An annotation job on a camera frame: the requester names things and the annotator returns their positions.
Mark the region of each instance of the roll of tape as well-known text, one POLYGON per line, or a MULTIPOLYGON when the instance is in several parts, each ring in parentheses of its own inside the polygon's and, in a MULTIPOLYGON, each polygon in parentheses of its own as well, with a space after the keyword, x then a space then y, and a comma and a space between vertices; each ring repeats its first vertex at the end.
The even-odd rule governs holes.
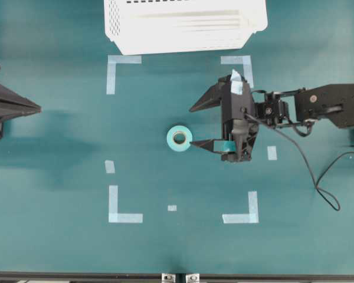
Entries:
POLYGON ((190 147, 193 141, 191 131, 185 126, 175 126, 166 135, 168 146, 175 152, 184 152, 190 147))

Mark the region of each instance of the wire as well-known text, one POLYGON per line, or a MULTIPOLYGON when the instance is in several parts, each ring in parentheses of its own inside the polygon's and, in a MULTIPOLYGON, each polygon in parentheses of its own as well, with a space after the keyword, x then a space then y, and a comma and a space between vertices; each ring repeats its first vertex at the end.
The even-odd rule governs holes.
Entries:
POLYGON ((282 97, 286 97, 286 96, 293 96, 294 94, 296 93, 299 93, 301 91, 304 91, 306 90, 305 88, 300 88, 298 90, 289 90, 289 91, 272 91, 270 93, 268 93, 267 91, 265 90, 253 90, 251 92, 251 94, 254 94, 254 93, 261 93, 261 94, 275 94, 277 96, 282 96, 282 97))
POLYGON ((320 177, 318 178, 318 180, 316 181, 316 178, 314 176, 314 173, 313 173, 313 170, 311 168, 311 165, 309 164, 308 162, 308 159, 304 153, 304 151, 301 149, 301 147, 299 146, 299 144, 293 140, 291 137, 289 137, 288 135, 282 133, 281 131, 277 130, 277 129, 274 129, 272 127, 270 127, 268 124, 262 122, 261 120, 253 117, 252 115, 249 115, 249 114, 245 114, 249 119, 253 120, 253 121, 256 121, 258 122, 259 124, 263 125, 264 127, 270 129, 270 130, 273 130, 275 131, 276 133, 278 133, 279 135, 283 136, 284 138, 286 138, 287 140, 289 140, 290 142, 292 142, 296 147, 297 149, 299 150, 302 158, 304 159, 304 162, 306 163, 306 166, 308 168, 308 171, 310 173, 310 176, 312 178, 312 182, 313 182, 313 185, 314 185, 314 188, 316 189, 316 191, 319 193, 319 195, 336 211, 340 211, 341 210, 341 205, 339 203, 339 201, 337 200, 337 198, 330 192, 322 189, 319 187, 319 183, 320 181, 323 179, 324 175, 330 170, 330 168, 333 167, 333 165, 338 161, 340 160, 343 156, 345 155, 349 155, 349 154, 354 154, 354 152, 345 152, 345 153, 342 153, 339 157, 335 158, 334 161, 331 162, 331 164, 327 167, 327 169, 324 170, 324 172, 320 175, 320 177), (333 204, 333 202, 331 202, 325 195, 328 195, 330 196, 334 201, 335 201, 335 204, 333 204))
POLYGON ((295 131, 295 133, 297 133, 299 136, 307 137, 307 136, 309 136, 312 133, 312 127, 313 127, 314 123, 307 123, 306 125, 303 125, 303 126, 306 126, 306 128, 307 128, 307 133, 303 133, 302 131, 300 131, 296 127, 296 125, 290 120, 290 118, 288 118, 288 117, 285 117, 285 118, 287 119, 289 124, 292 126, 293 130, 295 131))

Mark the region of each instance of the teal mat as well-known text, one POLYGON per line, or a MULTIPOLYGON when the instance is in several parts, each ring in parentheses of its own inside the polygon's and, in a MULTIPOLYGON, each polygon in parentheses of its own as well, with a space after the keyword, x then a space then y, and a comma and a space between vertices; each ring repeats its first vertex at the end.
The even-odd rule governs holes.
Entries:
MULTIPOLYGON (((242 50, 144 55, 117 66, 107 96, 107 56, 120 53, 104 34, 103 1, 0 0, 0 83, 43 110, 7 123, 0 141, 0 271, 354 274, 354 156, 323 180, 337 213, 296 148, 267 129, 251 163, 166 144, 176 124, 197 140, 220 137, 218 108, 188 109, 242 72, 222 55, 251 55, 257 89, 354 83, 354 0, 267 5, 267 30, 242 50), (142 213, 142 224, 109 223, 109 185, 119 211, 142 213), (223 224, 222 214, 247 213, 249 191, 260 223, 223 224)), ((354 145, 354 131, 329 121, 306 139, 286 133, 317 175, 354 145)))

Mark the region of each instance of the tape marker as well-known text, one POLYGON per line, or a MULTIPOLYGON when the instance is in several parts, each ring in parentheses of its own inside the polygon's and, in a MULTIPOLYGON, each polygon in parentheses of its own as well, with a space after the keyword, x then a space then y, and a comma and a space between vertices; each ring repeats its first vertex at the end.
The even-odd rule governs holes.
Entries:
POLYGON ((114 174, 116 172, 116 168, 114 167, 114 161, 105 160, 105 169, 107 174, 114 174))
POLYGON ((251 88, 254 88, 252 60, 249 55, 246 56, 222 56, 222 65, 242 65, 244 77, 247 79, 251 88))
POLYGON ((143 223, 143 214, 118 212, 118 186, 109 186, 109 222, 143 223))
POLYGON ((106 94, 113 95, 116 93, 117 64, 141 64, 141 63, 142 63, 142 56, 109 55, 107 57, 106 94))
POLYGON ((267 147, 267 158, 270 161, 278 160, 277 157, 277 147, 276 146, 268 146, 267 147))
POLYGON ((177 211, 177 206, 176 205, 168 205, 168 211, 177 211))
POLYGON ((223 214, 224 224, 259 223, 257 192, 248 192, 249 214, 223 214))

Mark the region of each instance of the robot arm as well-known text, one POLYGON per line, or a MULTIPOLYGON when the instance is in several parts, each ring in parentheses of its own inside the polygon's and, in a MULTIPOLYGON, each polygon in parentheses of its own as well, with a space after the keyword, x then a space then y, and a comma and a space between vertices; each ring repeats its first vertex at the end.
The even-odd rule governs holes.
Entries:
POLYGON ((254 102, 249 84, 238 73, 220 78, 190 112, 220 106, 222 138, 193 141, 192 144, 220 154, 223 161, 243 162, 251 160, 259 129, 259 123, 250 117, 274 129, 292 127, 303 137, 312 132, 314 123, 320 119, 329 119, 341 129, 354 127, 354 84, 332 84, 284 93, 256 92, 264 94, 264 102, 254 102), (294 97, 297 122, 290 120, 289 105, 283 97, 294 97), (307 132, 301 132, 298 126, 306 127, 307 132), (225 142, 225 147, 217 150, 215 144, 218 142, 225 142))

